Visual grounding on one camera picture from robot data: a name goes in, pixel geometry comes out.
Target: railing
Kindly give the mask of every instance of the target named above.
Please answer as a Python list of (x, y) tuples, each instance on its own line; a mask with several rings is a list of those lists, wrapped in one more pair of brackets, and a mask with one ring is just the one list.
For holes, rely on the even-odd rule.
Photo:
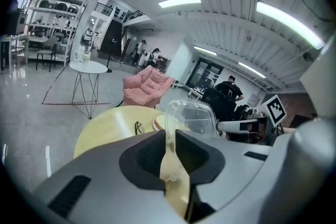
[(96, 12), (100, 12), (101, 14), (104, 14), (106, 16), (110, 16), (111, 12), (113, 11), (113, 8), (110, 8), (108, 6), (105, 6), (104, 4), (101, 4), (99, 2), (96, 3), (94, 10)]
[(137, 10), (136, 12), (133, 12), (129, 15), (127, 15), (124, 23), (128, 22), (129, 20), (132, 20), (132, 19), (135, 19), (135, 18), (138, 18), (140, 16), (144, 15), (141, 11)]

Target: glass door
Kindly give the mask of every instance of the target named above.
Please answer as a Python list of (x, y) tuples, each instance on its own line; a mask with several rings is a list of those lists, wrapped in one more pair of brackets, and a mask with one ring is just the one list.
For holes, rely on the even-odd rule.
[(200, 93), (204, 93), (208, 87), (215, 85), (222, 70), (223, 67), (201, 58), (198, 60), (186, 85)]

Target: cable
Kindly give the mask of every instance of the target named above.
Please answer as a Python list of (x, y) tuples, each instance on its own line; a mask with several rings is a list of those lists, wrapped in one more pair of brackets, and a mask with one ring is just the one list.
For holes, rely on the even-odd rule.
[(312, 10), (312, 8), (310, 8), (310, 7), (307, 5), (307, 3), (306, 3), (304, 0), (301, 0), (301, 1), (304, 3), (304, 5), (307, 7), (307, 9), (310, 10), (310, 11), (316, 16), (317, 19), (319, 19), (319, 20), (321, 20), (321, 21), (323, 21), (323, 22), (325, 22), (325, 23), (336, 22), (336, 20), (330, 20), (330, 19), (321, 18), (320, 16), (318, 16), (318, 15)]

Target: fluorescent light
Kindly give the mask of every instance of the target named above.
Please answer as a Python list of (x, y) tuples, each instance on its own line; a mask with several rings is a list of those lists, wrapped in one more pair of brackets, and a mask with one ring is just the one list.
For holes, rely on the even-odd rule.
[(166, 0), (160, 2), (159, 5), (162, 8), (167, 8), (171, 6), (183, 5), (183, 4), (191, 4), (191, 3), (201, 3), (201, 0)]
[(263, 79), (265, 78), (265, 76), (263, 74), (260, 74), (258, 71), (254, 70), (253, 68), (243, 64), (242, 62), (239, 62), (239, 64), (245, 68), (247, 68), (248, 70), (251, 70), (252, 72), (254, 72), (255, 74), (258, 74), (259, 76), (261, 76)]
[(198, 46), (194, 46), (194, 48), (196, 49), (196, 50), (200, 50), (200, 51), (203, 51), (203, 52), (207, 52), (208, 54), (212, 54), (212, 55), (217, 55), (217, 53), (215, 53), (215, 52), (213, 52), (213, 51), (209, 51), (209, 50), (206, 50), (206, 49), (202, 49), (202, 48), (200, 48), (200, 47), (198, 47)]
[(278, 20), (284, 25), (287, 25), (317, 50), (321, 49), (325, 45), (323, 40), (302, 22), (277, 8), (269, 6), (263, 2), (257, 2), (257, 12), (265, 14), (275, 20)]

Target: tiled floor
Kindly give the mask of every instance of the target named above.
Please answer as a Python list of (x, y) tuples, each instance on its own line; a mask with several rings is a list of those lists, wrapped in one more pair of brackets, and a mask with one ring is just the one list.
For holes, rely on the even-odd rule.
[[(94, 59), (106, 64), (105, 60)], [(93, 112), (115, 107), (123, 97), (122, 78), (138, 71), (135, 67), (112, 62), (112, 73), (104, 73), (99, 79), (99, 102)], [(71, 103), (76, 72), (68, 66), (38, 66), (31, 61), (20, 65), (13, 75), (8, 69), (0, 74), (0, 134), (1, 152), (8, 146), (5, 167), (13, 180), (33, 191), (47, 178), (46, 146), (50, 148), (51, 172), (72, 160), (77, 138), (86, 126), (85, 106), (66, 105)], [(86, 98), (91, 99), (92, 90), (88, 77), (83, 79)], [(156, 109), (165, 111), (167, 104), (178, 98), (186, 98), (182, 89), (169, 89)], [(74, 101), (81, 101), (77, 91)]]

